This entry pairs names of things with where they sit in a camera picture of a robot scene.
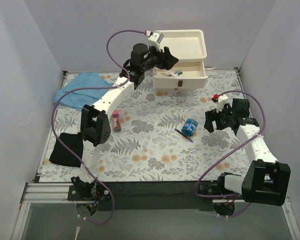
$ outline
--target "pink bottle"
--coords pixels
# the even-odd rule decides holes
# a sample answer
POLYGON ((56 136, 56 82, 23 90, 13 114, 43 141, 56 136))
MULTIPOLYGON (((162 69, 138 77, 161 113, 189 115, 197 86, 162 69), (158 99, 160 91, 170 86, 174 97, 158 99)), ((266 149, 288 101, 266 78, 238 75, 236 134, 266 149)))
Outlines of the pink bottle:
POLYGON ((112 113, 113 129, 115 132, 121 131, 121 123, 119 121, 119 111, 114 110, 112 113))

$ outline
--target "small bottle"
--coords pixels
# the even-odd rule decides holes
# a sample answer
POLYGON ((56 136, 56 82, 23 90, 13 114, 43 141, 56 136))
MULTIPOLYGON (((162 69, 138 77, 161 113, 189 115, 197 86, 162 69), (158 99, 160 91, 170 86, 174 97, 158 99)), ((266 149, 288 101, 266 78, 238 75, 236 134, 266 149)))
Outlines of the small bottle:
POLYGON ((121 123, 119 120, 119 111, 114 110, 112 113, 112 121, 113 121, 113 129, 115 132, 120 132, 121 131, 121 123))
POLYGON ((188 118, 183 125, 181 132, 188 136, 192 137, 195 134, 195 131, 198 127, 198 122, 192 118, 188 118))

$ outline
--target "gray floor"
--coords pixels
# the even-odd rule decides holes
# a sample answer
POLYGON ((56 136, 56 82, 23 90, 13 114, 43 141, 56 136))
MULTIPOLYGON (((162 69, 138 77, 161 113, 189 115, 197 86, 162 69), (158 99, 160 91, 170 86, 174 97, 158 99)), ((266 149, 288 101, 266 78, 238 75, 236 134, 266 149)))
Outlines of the gray floor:
MULTIPOLYGON (((246 203, 236 203, 243 208, 246 203)), ((93 218, 104 220, 109 212, 93 218)), ((281 207, 252 204, 242 215, 224 219, 197 210, 117 210, 103 226, 77 217, 76 205, 32 204, 23 240, 290 240, 281 207)))

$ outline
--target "pen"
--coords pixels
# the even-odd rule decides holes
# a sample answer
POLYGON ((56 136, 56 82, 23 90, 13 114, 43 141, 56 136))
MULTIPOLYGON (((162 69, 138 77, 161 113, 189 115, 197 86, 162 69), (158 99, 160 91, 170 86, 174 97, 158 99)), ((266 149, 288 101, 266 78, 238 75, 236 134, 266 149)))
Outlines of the pen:
POLYGON ((186 139, 188 139, 190 142, 194 142, 190 137, 188 137, 187 135, 183 134, 181 131, 179 131, 178 129, 174 129, 177 133, 181 134, 182 136, 184 136, 186 139))

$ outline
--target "open container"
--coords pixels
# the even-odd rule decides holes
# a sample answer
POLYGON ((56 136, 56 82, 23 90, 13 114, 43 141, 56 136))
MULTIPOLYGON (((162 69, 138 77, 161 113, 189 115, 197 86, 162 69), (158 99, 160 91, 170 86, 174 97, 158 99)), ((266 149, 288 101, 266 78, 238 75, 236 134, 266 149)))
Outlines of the open container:
POLYGON ((207 57, 202 30, 159 30, 164 34, 160 46, 169 47, 179 62, 170 70, 182 71, 179 76, 169 76, 165 70, 153 69, 153 86, 158 89, 194 90, 204 88, 206 76, 204 60, 207 57))

